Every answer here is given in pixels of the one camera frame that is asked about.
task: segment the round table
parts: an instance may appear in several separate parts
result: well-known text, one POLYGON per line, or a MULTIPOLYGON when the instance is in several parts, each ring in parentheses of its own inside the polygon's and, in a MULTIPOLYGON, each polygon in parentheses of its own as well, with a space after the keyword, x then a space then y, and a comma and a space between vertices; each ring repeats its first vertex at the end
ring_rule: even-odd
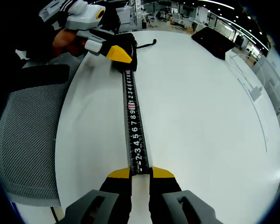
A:
MULTIPOLYGON (((252 224, 280 181, 280 129, 263 90, 253 104, 226 61, 189 35, 140 31, 135 82, 150 166, 169 170, 225 224, 252 224)), ((260 86, 250 68, 241 68, 260 86)), ((88 54, 67 93, 56 138, 56 182, 63 210, 107 175, 128 167, 122 74, 88 54)), ((133 177, 129 223, 151 223, 149 178, 133 177)))

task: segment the measuring tape blade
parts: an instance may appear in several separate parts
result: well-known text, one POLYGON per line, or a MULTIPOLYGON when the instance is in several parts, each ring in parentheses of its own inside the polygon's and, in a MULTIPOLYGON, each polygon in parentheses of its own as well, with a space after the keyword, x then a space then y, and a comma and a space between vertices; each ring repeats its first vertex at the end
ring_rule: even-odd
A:
POLYGON ((129 165, 132 175, 148 174, 149 164, 144 131, 141 122, 140 107, 137 97, 134 73, 131 69, 123 72, 126 141, 129 165))

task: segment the chair backrest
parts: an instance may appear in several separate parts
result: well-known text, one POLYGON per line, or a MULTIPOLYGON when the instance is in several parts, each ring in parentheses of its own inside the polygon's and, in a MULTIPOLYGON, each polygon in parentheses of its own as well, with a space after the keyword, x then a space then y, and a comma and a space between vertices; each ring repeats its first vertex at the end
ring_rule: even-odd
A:
POLYGON ((56 132, 80 62, 69 53, 60 55, 49 64, 70 66, 66 83, 27 88, 8 97, 0 120, 0 181, 12 202, 60 205, 55 177, 56 132))

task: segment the white robotic hand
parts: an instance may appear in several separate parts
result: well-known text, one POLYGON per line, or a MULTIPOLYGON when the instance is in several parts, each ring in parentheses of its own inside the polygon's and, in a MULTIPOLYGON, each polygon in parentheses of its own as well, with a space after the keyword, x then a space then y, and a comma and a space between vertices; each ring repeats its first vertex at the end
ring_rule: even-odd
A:
POLYGON ((87 38, 85 48, 92 54, 102 54, 113 61, 131 63, 131 57, 116 44, 114 33, 98 27, 105 10, 104 6, 90 5, 83 0, 66 0, 60 8, 62 24, 67 29, 78 30, 78 36, 87 38))
MULTIPOLYGON (((66 10, 66 6, 61 7, 61 10, 66 10)), ((89 30, 98 26, 105 12, 105 7, 88 5, 86 1, 78 0, 68 8, 67 12, 70 15, 67 17, 65 28, 71 30, 89 30)))

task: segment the human hand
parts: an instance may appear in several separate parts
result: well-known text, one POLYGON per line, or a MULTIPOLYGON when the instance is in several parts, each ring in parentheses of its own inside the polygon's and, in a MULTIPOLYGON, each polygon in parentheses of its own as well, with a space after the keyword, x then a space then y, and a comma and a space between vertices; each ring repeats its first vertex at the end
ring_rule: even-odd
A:
POLYGON ((53 41, 53 56, 58 56, 64 52, 70 52, 73 56, 78 56, 85 51, 84 46, 87 39, 77 36, 77 31, 62 29, 53 41))

